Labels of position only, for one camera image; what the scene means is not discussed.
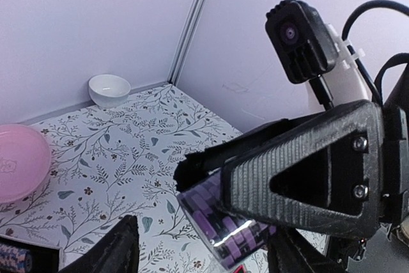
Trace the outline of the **aluminium poker case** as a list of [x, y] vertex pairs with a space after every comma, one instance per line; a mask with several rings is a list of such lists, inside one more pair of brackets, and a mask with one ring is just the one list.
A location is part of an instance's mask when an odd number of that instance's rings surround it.
[[60, 247], [1, 235], [1, 272], [58, 272], [64, 260]]

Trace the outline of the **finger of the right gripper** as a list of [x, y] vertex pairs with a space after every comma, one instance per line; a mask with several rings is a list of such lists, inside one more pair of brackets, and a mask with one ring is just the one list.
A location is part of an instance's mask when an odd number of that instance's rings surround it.
[[232, 187], [233, 162], [249, 152], [258, 150], [271, 139], [291, 130], [293, 120], [281, 119], [263, 124], [228, 142], [221, 143], [201, 152], [186, 154], [174, 170], [173, 179], [180, 193], [193, 188], [210, 176], [210, 171], [221, 168], [222, 191], [226, 195]]

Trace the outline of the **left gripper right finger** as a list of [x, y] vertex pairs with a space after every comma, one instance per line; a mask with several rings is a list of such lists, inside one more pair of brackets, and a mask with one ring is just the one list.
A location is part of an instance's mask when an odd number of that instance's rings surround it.
[[267, 242], [269, 272], [346, 272], [323, 256], [298, 231], [276, 231]]

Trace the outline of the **purple black chip stack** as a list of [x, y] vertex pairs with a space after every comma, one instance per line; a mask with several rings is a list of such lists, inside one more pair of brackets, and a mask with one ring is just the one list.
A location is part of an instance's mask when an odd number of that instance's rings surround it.
[[178, 203], [204, 245], [225, 270], [235, 269], [266, 244], [275, 226], [221, 209], [221, 179], [217, 170], [177, 196]]

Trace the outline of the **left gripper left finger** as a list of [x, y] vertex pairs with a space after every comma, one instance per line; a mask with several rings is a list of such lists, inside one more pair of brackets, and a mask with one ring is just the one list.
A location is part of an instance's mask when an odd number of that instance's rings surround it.
[[66, 273], [137, 273], [139, 255], [137, 217], [126, 215], [86, 254], [60, 271]]

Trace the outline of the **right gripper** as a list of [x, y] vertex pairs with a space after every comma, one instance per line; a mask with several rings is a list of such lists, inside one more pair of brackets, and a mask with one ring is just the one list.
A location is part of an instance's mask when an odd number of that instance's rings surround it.
[[225, 164], [221, 200], [233, 215], [343, 238], [372, 237], [408, 216], [408, 53], [388, 98], [339, 105]]

